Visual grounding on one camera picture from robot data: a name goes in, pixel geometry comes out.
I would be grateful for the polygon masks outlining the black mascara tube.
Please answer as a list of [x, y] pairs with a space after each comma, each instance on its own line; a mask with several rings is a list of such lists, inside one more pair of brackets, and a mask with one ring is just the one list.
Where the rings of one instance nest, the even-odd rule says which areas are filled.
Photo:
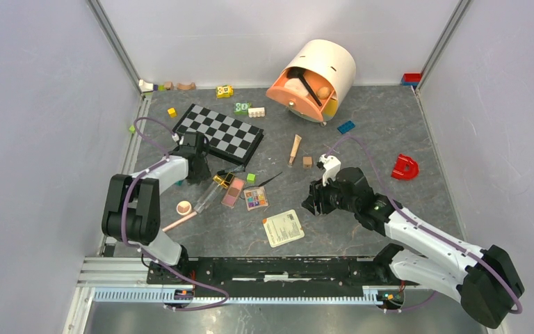
[[223, 176], [223, 175], [227, 175], [229, 173], [237, 174], [237, 173], [242, 173], [242, 172], [245, 172], [245, 166], [244, 165], [238, 165], [238, 166], [235, 166], [235, 167], [219, 170], [217, 172], [217, 175]]

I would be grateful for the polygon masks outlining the colourful eyeshadow palette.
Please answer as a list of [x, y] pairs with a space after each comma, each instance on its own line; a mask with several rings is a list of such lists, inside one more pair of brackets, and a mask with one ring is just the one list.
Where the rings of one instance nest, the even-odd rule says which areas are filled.
[[268, 207], [269, 202], [263, 186], [250, 187], [243, 191], [245, 206], [248, 211]]

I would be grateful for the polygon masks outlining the orange top drawer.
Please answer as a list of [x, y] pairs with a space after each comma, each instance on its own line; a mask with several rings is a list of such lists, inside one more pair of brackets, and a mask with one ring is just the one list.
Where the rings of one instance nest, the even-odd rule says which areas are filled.
[[[288, 71], [289, 68], [281, 73], [277, 81], [267, 90], [266, 96], [306, 120], [324, 124], [331, 120], [336, 115], [340, 104], [337, 92], [332, 84], [315, 72], [310, 70], [305, 71], [305, 78], [315, 93], [323, 86], [329, 87], [332, 91], [326, 100], [320, 100], [322, 106], [318, 106], [310, 94], [306, 97], [301, 97], [294, 95], [290, 90], [284, 88], [284, 84], [288, 80], [286, 76]], [[294, 102], [296, 107], [290, 109], [289, 102]]]

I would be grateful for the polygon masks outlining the small orange sponge ball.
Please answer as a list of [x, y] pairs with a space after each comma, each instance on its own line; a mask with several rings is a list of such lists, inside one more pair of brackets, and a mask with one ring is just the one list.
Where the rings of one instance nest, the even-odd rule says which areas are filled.
[[331, 95], [331, 89], [327, 86], [323, 86], [321, 88], [319, 88], [316, 92], [316, 96], [320, 99], [320, 100], [326, 100], [330, 95]]

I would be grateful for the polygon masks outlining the black makeup brush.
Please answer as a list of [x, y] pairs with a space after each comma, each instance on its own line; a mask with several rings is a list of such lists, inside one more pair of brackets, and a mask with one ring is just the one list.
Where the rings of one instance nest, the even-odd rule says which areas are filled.
[[305, 71], [306, 69], [302, 67], [290, 67], [286, 76], [288, 79], [299, 79], [302, 85], [307, 90], [307, 92], [317, 103], [317, 105], [322, 106], [322, 103], [320, 99], [318, 98], [317, 94], [314, 92], [314, 90], [312, 89], [312, 87], [309, 85], [308, 81], [305, 78]]

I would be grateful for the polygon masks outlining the cream round drawer cabinet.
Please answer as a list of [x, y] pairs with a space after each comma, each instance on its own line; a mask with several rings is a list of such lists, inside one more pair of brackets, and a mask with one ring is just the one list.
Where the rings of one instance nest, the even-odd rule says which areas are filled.
[[302, 67], [327, 79], [336, 90], [340, 104], [353, 86], [356, 76], [356, 63], [349, 51], [323, 39], [306, 43], [282, 72], [290, 67]]

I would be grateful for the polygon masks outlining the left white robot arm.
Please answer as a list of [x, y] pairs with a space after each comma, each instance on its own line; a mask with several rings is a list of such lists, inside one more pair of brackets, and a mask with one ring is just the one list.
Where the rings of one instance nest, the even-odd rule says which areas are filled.
[[191, 278], [192, 270], [184, 246], [162, 231], [160, 195], [178, 181], [199, 184], [209, 179], [208, 152], [204, 134], [187, 132], [160, 161], [132, 175], [116, 174], [108, 184], [102, 233], [163, 266], [173, 283]]

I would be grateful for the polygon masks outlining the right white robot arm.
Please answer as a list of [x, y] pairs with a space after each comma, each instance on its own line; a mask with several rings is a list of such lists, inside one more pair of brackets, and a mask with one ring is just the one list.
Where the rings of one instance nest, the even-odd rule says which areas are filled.
[[394, 240], [373, 268], [383, 284], [418, 283], [457, 301], [479, 324], [496, 329], [522, 312], [525, 289], [508, 252], [482, 248], [426, 223], [394, 199], [376, 193], [360, 168], [342, 168], [309, 184], [302, 206], [313, 215], [350, 212], [367, 230]]

